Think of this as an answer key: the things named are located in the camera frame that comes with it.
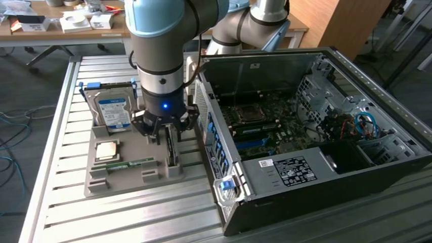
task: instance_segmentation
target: blue latch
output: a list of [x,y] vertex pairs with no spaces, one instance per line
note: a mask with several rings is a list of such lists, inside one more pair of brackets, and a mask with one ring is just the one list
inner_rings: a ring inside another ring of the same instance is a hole
[[235,189],[235,187],[237,187],[237,184],[235,184],[234,180],[223,181],[222,182],[222,189],[223,189],[223,191],[227,191],[230,189]]

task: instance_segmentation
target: cardboard box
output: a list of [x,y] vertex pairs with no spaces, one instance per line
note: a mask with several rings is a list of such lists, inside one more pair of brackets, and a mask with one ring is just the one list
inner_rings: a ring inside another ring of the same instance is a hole
[[25,32],[49,30],[51,21],[46,16],[18,15],[17,17]]
[[111,29],[114,26],[114,15],[113,14],[95,15],[90,20],[90,24],[94,29]]

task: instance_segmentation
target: floor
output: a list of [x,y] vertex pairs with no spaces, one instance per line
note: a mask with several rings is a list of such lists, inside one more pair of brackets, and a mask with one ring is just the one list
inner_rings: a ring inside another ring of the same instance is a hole
[[[391,20],[382,20],[375,35],[381,36],[386,27],[390,25]],[[415,36],[410,39],[403,50],[391,55],[375,54],[378,62],[367,63],[359,59],[359,66],[366,72],[381,81],[377,70],[381,75],[387,79],[401,64],[402,60],[413,50],[417,43],[425,36],[425,31],[419,30]],[[119,55],[125,54],[122,44],[107,44],[107,51],[97,48],[97,45],[83,45],[70,47],[77,55],[98,56],[98,55]],[[425,48],[413,64],[409,66],[393,87],[393,92],[402,103],[409,107],[414,114],[432,126],[432,83],[430,82],[432,67],[426,72],[418,71],[414,68],[419,65],[422,60],[432,52],[432,43]],[[15,48],[15,51],[9,57],[0,57],[0,73],[3,74],[3,87],[0,89],[0,111],[7,112],[15,109],[29,110],[43,105],[54,105],[58,102],[62,82],[69,66],[69,56],[57,51],[35,66],[41,69],[39,75],[33,75],[27,71],[25,62],[30,61],[35,54],[29,54],[23,48]],[[23,111],[11,113],[10,115],[21,115]],[[46,115],[53,110],[45,110],[38,115]],[[26,123],[26,119],[15,119],[14,122]],[[51,118],[34,120],[31,123],[33,133],[21,143],[14,147],[13,153],[21,163],[26,183],[33,188],[38,175],[39,163],[43,156],[45,144],[49,137],[51,126]],[[21,126],[7,125],[0,123],[0,138],[9,139],[19,130]],[[9,156],[5,150],[0,150],[0,156]],[[5,173],[0,174],[0,181],[7,177]],[[30,202],[30,193],[22,199],[23,189],[22,182],[18,175],[14,176],[11,182],[0,188],[0,210],[7,210],[17,214],[0,217],[0,242],[17,242],[22,232],[25,222],[25,212],[27,211]]]

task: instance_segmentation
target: wooden cabinet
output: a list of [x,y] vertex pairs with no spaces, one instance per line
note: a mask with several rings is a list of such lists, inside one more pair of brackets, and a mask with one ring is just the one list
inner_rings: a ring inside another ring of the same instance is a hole
[[291,13],[310,27],[302,48],[335,46],[355,59],[391,0],[290,0]]

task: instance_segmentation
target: wooden table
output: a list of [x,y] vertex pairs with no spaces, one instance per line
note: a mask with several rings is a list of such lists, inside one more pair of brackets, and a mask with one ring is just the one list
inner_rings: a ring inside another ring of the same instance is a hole
[[[106,5],[122,7],[122,1],[103,1]],[[34,11],[39,15],[50,18],[63,17],[65,11],[71,11],[73,7],[50,7],[46,2],[33,2]],[[51,23],[46,32],[25,32],[22,29],[11,33],[11,24],[17,21],[10,17],[0,25],[0,47],[23,46],[53,46],[53,45],[79,45],[79,44],[105,44],[125,43],[129,45],[130,32],[127,30],[125,15],[115,16],[113,29],[94,29],[89,31],[63,33],[61,23]]]

